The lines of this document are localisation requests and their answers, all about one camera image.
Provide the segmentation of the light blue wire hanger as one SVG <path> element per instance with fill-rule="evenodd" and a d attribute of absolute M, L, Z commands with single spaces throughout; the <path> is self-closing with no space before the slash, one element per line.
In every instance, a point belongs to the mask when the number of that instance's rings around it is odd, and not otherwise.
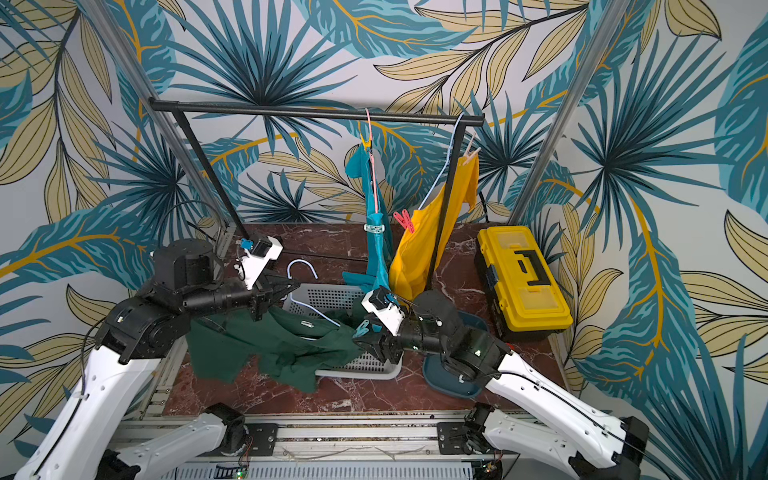
<path fill-rule="evenodd" d="M 286 274 L 287 274 L 289 280 L 294 278 L 292 270 L 293 270 L 293 268 L 296 265 L 304 265 L 304 266 L 306 266 L 309 269 L 309 272 L 311 273 L 312 277 L 315 280 L 318 279 L 317 271 L 316 271 L 314 265 L 311 262 L 309 262 L 309 261 L 307 261 L 305 259 L 294 259 L 294 260 L 291 260 L 288 263 L 288 265 L 286 266 Z M 299 291 L 300 291 L 300 293 L 299 293 L 299 298 L 298 299 L 295 298 L 295 293 L 290 293 L 289 296 L 288 296 L 288 299 L 293 304 L 298 305 L 298 306 L 302 307 L 303 309 L 308 310 L 310 313 L 314 313 L 319 318 L 327 321 L 328 323 L 330 323 L 331 325 L 333 325 L 335 327 L 340 327 L 341 326 L 341 324 L 338 321 L 336 321 L 335 319 L 329 317 L 322 309 L 317 308 L 316 306 L 314 306 L 311 303 L 311 297 L 309 295 L 309 288 L 308 287 L 306 287 L 304 285 L 301 285 L 299 287 Z"/>

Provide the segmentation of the dark green t-shirt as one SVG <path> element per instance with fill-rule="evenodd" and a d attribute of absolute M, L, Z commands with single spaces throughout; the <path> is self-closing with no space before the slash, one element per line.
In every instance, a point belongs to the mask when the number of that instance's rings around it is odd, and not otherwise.
<path fill-rule="evenodd" d="M 343 367 L 363 350 L 354 342 L 361 320 L 343 310 L 329 318 L 271 307 L 260 318 L 248 309 L 208 314 L 186 335 L 190 362 L 200 379 L 232 383 L 255 359 L 258 371 L 304 393 L 317 390 L 316 372 Z"/>

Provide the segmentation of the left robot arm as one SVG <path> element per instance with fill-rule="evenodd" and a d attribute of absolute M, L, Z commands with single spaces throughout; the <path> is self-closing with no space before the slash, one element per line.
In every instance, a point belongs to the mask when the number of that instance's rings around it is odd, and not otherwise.
<path fill-rule="evenodd" d="M 237 309 L 259 317 L 297 288 L 268 268 L 283 251 L 277 238 L 244 233 L 239 247 L 238 276 L 222 280 L 206 240 L 155 248 L 153 275 L 105 316 L 81 360 L 80 381 L 16 478 L 152 479 L 204 453 L 243 454 L 249 444 L 244 417 L 224 404 L 135 450 L 108 447 L 132 401 L 194 319 Z"/>

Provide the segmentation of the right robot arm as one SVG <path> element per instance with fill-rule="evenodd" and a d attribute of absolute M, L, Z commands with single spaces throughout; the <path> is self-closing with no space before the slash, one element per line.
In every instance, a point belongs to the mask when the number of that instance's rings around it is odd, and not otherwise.
<path fill-rule="evenodd" d="M 462 439 L 472 452 L 515 452 L 573 479 L 638 479 L 649 437 L 636 417 L 618 418 L 588 405 L 529 365 L 491 333 L 466 325 L 455 305 L 437 291 L 415 300 L 384 287 L 361 300 L 366 311 L 355 342 L 380 361 L 406 352 L 435 357 L 462 383 L 484 388 L 535 417 L 515 419 L 476 404 Z"/>

